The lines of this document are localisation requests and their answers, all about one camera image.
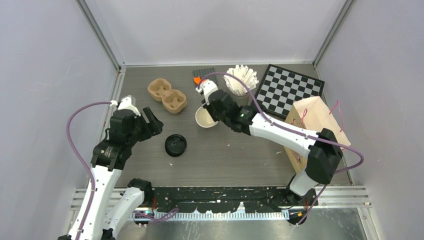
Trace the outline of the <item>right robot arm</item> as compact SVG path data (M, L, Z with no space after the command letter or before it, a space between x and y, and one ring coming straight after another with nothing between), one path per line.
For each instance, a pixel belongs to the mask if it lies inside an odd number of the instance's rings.
M280 144L307 159L306 166L290 179L285 189L286 203L299 205L310 189L331 182L343 154L340 147L328 143L336 140L330 129L306 130L261 114L252 105L238 106L221 89L198 92L204 97L202 107L214 121L224 123L234 132Z

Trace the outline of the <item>stack of paper cups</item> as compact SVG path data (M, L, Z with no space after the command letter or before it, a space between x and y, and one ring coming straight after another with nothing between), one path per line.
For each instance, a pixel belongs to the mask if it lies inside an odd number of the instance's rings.
M202 106L195 112L195 121L202 128L212 128L218 124L218 121L213 120L208 110Z

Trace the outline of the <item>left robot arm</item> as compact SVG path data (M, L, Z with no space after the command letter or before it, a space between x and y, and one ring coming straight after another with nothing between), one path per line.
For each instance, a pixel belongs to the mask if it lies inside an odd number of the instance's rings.
M118 203L107 210L118 178L132 148L138 143L159 135L164 124L149 107L143 114L135 107L116 110L110 118L105 137L93 149L88 189L72 228L61 240L115 240L134 210L148 207L154 199L151 182L134 178Z

